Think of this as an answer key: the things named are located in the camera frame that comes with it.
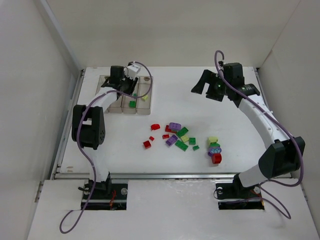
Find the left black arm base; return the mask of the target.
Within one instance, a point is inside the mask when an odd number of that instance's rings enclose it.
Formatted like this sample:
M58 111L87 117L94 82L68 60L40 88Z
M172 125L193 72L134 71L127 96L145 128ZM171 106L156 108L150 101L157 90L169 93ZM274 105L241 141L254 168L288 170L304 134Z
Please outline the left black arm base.
M125 211L127 209L127 197L127 183L112 183L106 191L94 190L85 210Z

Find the green square lego brick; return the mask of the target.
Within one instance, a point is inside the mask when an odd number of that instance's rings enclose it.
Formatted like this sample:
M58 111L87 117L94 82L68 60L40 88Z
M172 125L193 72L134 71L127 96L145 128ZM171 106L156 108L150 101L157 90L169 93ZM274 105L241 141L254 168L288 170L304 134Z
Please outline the green square lego brick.
M132 101L129 102L129 107L130 108L136 108L136 106L137 106L137 102L136 101L132 100Z

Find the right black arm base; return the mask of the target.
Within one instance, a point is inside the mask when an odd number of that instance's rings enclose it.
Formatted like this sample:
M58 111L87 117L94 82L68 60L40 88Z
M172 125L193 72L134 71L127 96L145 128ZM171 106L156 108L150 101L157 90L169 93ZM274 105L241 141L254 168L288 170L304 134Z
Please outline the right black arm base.
M215 184L214 196L218 200L219 210L264 210L261 188L254 185L236 188L233 183Z

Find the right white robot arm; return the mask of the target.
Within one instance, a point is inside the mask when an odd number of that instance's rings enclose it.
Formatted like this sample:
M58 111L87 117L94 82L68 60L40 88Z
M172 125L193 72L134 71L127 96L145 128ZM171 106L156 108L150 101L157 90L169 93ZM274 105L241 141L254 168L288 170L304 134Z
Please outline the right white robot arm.
M236 63L221 64L218 72L205 69L191 89L192 93L202 94L205 84L208 90L205 96L221 102L224 97L246 115L259 133L266 148L257 164L236 174L227 192L232 198L266 181L274 181L278 176L303 169L305 141L302 137L292 136L269 111L258 88L245 83L243 66Z

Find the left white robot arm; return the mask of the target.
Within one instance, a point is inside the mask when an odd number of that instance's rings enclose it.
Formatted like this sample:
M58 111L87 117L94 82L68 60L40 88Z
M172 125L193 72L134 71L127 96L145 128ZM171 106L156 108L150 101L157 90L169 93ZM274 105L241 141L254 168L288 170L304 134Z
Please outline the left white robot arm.
M113 65L99 91L87 104L76 104L72 110L71 138L91 167L88 184L82 189L92 195L108 193L110 172L97 157L98 147L106 138L105 111L120 97L132 97L141 67Z

